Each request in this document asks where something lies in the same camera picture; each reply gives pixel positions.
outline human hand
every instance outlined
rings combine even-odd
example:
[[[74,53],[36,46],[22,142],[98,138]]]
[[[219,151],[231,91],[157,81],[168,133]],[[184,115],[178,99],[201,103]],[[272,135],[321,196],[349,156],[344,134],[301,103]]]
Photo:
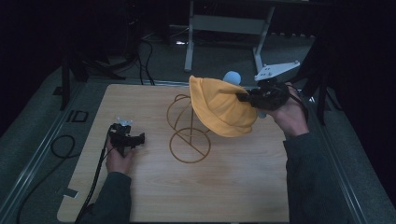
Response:
[[[296,90],[291,87],[291,83],[287,82],[289,92],[293,96],[300,99]],[[283,132],[291,137],[298,136],[303,133],[309,133],[308,125],[306,124],[304,111],[301,105],[289,98],[289,100],[277,110],[263,110],[274,118],[274,122],[282,129]]]
[[[107,148],[107,157],[106,157],[107,171],[109,173],[119,172],[128,175],[131,170],[136,149],[131,148],[131,150],[129,150],[126,153],[125,157],[122,157],[121,154],[117,151],[117,149],[111,146],[110,138],[108,138],[106,148]]]

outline gray sleeve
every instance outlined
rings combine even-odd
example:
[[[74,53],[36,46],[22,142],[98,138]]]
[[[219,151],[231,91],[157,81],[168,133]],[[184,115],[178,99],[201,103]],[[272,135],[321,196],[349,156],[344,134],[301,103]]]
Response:
[[[284,142],[290,223],[351,223],[332,168],[312,133]]]
[[[81,224],[127,224],[131,214],[131,178],[109,173],[95,204],[84,214]]]

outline yellow hat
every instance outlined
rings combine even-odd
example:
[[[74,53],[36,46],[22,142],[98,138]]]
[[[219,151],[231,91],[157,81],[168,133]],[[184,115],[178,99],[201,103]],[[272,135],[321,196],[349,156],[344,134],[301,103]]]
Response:
[[[256,121],[256,109],[248,102],[240,102],[236,93],[247,91],[219,79],[190,76],[192,108],[199,120],[218,135],[236,137],[250,133]]]

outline cable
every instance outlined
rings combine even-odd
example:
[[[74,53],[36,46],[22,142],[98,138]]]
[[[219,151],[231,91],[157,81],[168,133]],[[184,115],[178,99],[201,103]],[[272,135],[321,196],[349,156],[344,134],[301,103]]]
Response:
[[[62,156],[62,155],[59,155],[58,153],[56,153],[55,152],[55,150],[54,150],[54,144],[56,143],[56,141],[58,141],[59,139],[61,139],[61,138],[64,138],[64,137],[67,137],[67,138],[70,138],[71,140],[72,140],[72,146],[70,147],[70,149],[69,149],[69,151],[67,152],[67,154],[65,155],[65,156]],[[17,224],[20,224],[21,223],[21,212],[22,212],[22,209],[23,209],[23,207],[25,206],[25,204],[26,204],[26,202],[27,202],[27,200],[30,198],[30,196],[32,196],[32,194],[35,192],[35,190],[36,189],[38,189],[38,187],[50,176],[50,175],[52,175],[52,173],[53,172],[55,172],[63,163],[64,163],[64,161],[66,161],[67,159],[70,159],[70,158],[75,158],[75,157],[77,157],[77,156],[79,156],[80,155],[80,153],[78,153],[78,154],[75,154],[75,155],[70,155],[72,152],[73,152],[73,150],[74,150],[74,148],[75,148],[75,145],[76,145],[76,140],[75,140],[75,138],[73,137],[73,136],[71,136],[71,135],[68,135],[68,134],[65,134],[65,135],[60,135],[60,136],[58,136],[58,137],[56,137],[55,139],[53,139],[52,140],[52,143],[50,144],[50,149],[51,149],[51,152],[55,155],[55,157],[57,157],[57,158],[61,158],[62,160],[57,164],[57,165],[55,165],[34,187],[33,187],[33,189],[27,194],[27,196],[23,199],[23,201],[22,201],[22,203],[21,203],[21,206],[20,206],[20,208],[19,208],[19,210],[18,210],[18,214],[17,214]]]
[[[293,87],[292,85],[286,85],[286,86],[292,87],[297,93],[299,93],[297,88]],[[297,98],[293,94],[291,94],[289,91],[288,91],[288,95],[289,95],[289,97],[291,97],[291,99],[293,99],[294,101],[296,101],[297,103],[300,104],[300,106],[302,107],[302,110],[304,112],[305,120],[306,120],[306,122],[308,122],[308,109],[306,108],[304,103],[299,98]]]
[[[105,144],[103,145],[102,152],[101,152],[100,157],[99,157],[99,162],[98,162],[98,165],[96,167],[96,172],[95,172],[95,176],[94,176],[93,181],[92,181],[92,186],[91,186],[90,192],[89,192],[89,194],[87,196],[87,199],[85,200],[84,204],[82,205],[81,209],[79,210],[79,213],[78,213],[78,216],[76,218],[76,222],[75,223],[79,223],[80,222],[80,220],[82,218],[82,215],[84,214],[84,211],[87,208],[88,203],[91,200],[93,192],[95,191],[96,184],[97,184],[97,181],[98,181],[98,178],[99,178],[99,174],[100,174],[100,170],[102,168],[102,162],[104,161],[105,157],[108,154],[107,153],[106,156],[105,156],[106,146],[107,146],[107,141],[108,141],[108,135],[109,135],[109,133],[111,131],[111,128],[112,128],[112,125],[107,130]]]
[[[176,34],[174,34],[174,35],[169,36],[169,37],[174,37],[174,36],[177,36],[177,35],[182,35],[182,34],[186,33],[186,31],[188,31],[188,30],[189,30],[189,27],[187,27],[187,28],[185,28],[183,31],[180,31],[180,32],[178,32],[178,33],[176,33]]]
[[[142,43],[145,43],[145,44],[149,45],[150,51],[149,51],[148,58],[147,58],[147,60],[146,60],[146,64],[145,64],[145,65],[142,64],[142,59],[141,59],[140,55],[137,54],[137,60],[139,61],[139,78],[140,78],[140,83],[141,83],[142,85],[144,85],[144,83],[143,83],[143,77],[142,77],[142,76],[143,76],[143,69],[144,69],[144,71],[146,72],[146,75],[148,76],[148,80],[149,80],[151,86],[155,86],[154,79],[151,77],[151,75],[150,75],[150,73],[149,73],[149,59],[151,58],[151,54],[152,54],[152,45],[151,45],[148,41],[146,41],[146,40],[143,40],[143,39],[142,39],[141,41],[142,41]]]
[[[152,32],[152,33],[150,33],[150,34],[148,34],[148,35],[143,36],[143,37],[142,37],[142,40],[146,40],[146,38],[148,38],[148,37],[150,37],[150,36],[152,36],[152,35],[155,35],[155,33]],[[148,40],[148,41],[160,42],[160,41],[162,41],[162,40],[161,40],[161,39],[158,39],[158,40]]]

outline wire frame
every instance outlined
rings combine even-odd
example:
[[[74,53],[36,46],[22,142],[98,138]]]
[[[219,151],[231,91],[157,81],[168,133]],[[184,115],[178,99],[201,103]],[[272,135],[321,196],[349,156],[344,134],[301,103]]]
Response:
[[[170,118],[172,115],[176,117],[174,122],[172,122]],[[171,126],[175,131],[169,141],[169,149],[178,161],[184,163],[196,163],[207,157],[211,148],[211,142],[208,136],[210,130],[202,130],[200,128],[193,127],[194,110],[192,108],[191,98],[189,95],[179,94],[175,97],[174,102],[169,105],[166,111],[166,119],[169,126]]]

